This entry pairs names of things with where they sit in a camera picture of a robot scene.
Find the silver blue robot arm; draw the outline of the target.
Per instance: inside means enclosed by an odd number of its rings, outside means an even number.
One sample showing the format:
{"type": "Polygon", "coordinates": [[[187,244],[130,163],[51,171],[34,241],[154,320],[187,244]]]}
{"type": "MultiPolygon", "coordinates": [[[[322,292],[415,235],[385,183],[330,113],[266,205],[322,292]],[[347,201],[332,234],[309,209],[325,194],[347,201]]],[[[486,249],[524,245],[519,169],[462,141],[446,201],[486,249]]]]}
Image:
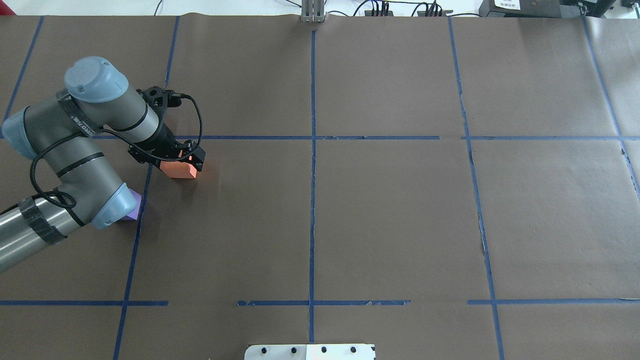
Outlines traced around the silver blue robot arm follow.
{"type": "Polygon", "coordinates": [[[59,244],[88,224],[105,229],[140,201],[115,171],[94,137],[106,133],[128,145],[140,164],[183,163],[201,171],[206,151],[180,142],[166,125],[169,108],[192,96],[152,86],[135,89],[103,57],[77,60],[64,88],[3,120],[5,141],[30,161],[34,194],[1,214],[1,271],[59,244]]]}

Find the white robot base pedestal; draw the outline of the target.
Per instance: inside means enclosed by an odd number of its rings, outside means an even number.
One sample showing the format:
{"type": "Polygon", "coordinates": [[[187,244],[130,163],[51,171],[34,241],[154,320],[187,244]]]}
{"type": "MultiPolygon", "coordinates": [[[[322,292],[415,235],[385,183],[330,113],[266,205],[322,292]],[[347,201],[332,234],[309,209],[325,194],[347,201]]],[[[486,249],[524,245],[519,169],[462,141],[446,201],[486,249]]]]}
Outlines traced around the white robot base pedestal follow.
{"type": "Polygon", "coordinates": [[[374,344],[255,344],[249,346],[245,360],[375,360],[374,344]]]}

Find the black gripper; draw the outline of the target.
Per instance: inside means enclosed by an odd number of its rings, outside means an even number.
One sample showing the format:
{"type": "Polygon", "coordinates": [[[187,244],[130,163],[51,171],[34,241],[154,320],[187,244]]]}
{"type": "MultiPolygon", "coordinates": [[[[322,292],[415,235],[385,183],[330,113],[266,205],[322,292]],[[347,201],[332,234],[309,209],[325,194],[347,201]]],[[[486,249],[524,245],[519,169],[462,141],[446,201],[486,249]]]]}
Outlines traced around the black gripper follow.
{"type": "Polygon", "coordinates": [[[179,143],[176,141],[174,133],[164,122],[158,126],[158,129],[151,137],[147,140],[137,142],[135,145],[141,150],[130,145],[128,147],[128,153],[140,164],[160,164],[160,160],[155,157],[163,161],[178,158],[180,163],[193,166],[199,173],[204,168],[206,151],[199,146],[199,142],[196,140],[186,140],[183,143],[179,143]]]}

